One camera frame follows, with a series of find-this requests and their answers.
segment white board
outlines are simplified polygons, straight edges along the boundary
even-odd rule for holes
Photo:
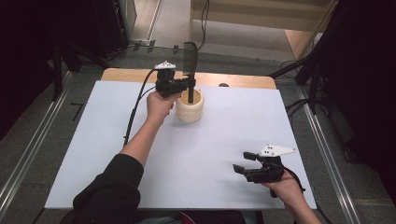
[[[71,208],[74,197],[101,174],[122,148],[141,83],[97,81],[50,191],[46,208]],[[266,144],[297,148],[279,91],[198,86],[204,114],[184,123],[174,110],[150,151],[139,186],[143,209],[283,208],[269,189],[248,183],[233,164],[260,168],[243,152]],[[137,109],[131,136],[146,118],[146,96]],[[299,151],[281,157],[300,177],[305,198],[316,208]]]

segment hand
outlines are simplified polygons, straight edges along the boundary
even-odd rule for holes
[[[163,98],[157,91],[151,92],[147,98],[148,117],[147,121],[163,124],[163,120],[174,106],[174,102],[181,96],[175,93],[167,98]]]
[[[285,205],[289,205],[296,199],[303,199],[303,193],[298,185],[297,181],[291,176],[291,174],[285,170],[282,178],[278,182],[274,183],[262,183],[265,187],[273,190],[277,197],[282,200]]]
[[[297,181],[288,171],[285,171],[279,182],[262,184],[275,192],[277,197],[285,204],[286,210],[294,216],[297,223],[320,223],[312,209],[308,206]]]

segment floor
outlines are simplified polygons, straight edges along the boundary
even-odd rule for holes
[[[188,40],[188,33],[181,29],[183,26],[179,24],[181,21],[185,22],[180,18],[186,16],[185,12],[180,10],[181,7],[183,6],[180,1],[163,0],[152,34],[157,47],[182,46],[182,43]],[[194,22],[193,31],[193,40],[199,44],[202,36],[199,21]],[[173,57],[171,49],[156,49],[152,53],[146,53],[141,49],[135,52],[123,52],[110,63],[115,67],[150,68],[151,64],[170,57]],[[200,51],[197,71],[265,76],[285,65],[283,62],[292,60],[294,58],[282,30],[210,22],[207,24],[206,42]],[[88,101],[92,87],[95,81],[101,78],[103,69],[89,62],[84,63],[79,73],[67,75],[67,69],[65,67],[64,69],[65,77],[70,77],[70,81],[60,110],[50,123],[45,138],[39,142],[36,153],[31,155],[33,159],[27,164],[29,169],[21,174],[24,179],[14,186],[17,191],[8,195],[12,200],[8,201],[9,204],[2,202],[0,223],[59,223],[67,212],[56,209],[43,210],[43,206],[62,164],[64,153],[78,126],[81,115],[78,113],[78,104],[85,104]],[[299,90],[304,91],[309,88],[309,85],[296,87],[290,78],[295,75],[296,71],[291,71],[276,79],[276,86],[281,92],[285,105],[300,99]],[[35,130],[51,107],[52,91],[50,86],[42,92],[0,142],[2,170],[0,184],[3,186],[10,180],[9,177],[23,157],[23,152],[30,146]],[[302,109],[293,116],[292,127],[302,151],[305,170],[316,200],[324,214],[332,223],[395,223],[395,206],[391,203],[377,174],[365,164],[346,161],[344,145],[331,120],[320,109],[317,111],[317,119],[336,161],[336,168],[341,173],[359,218],[350,222],[346,217],[348,212],[337,196],[336,185],[329,175],[329,168],[323,160],[312,124],[308,120],[309,113],[306,109]],[[292,218],[284,210],[263,211],[263,216],[266,224],[292,223]]]

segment person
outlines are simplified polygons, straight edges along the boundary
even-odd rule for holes
[[[147,97],[147,117],[134,137],[73,201],[74,209],[64,216],[66,223],[135,223],[140,202],[138,186],[155,136],[181,93],[168,98],[153,91]],[[299,224],[319,223],[289,173],[276,183],[265,183],[285,203]]]

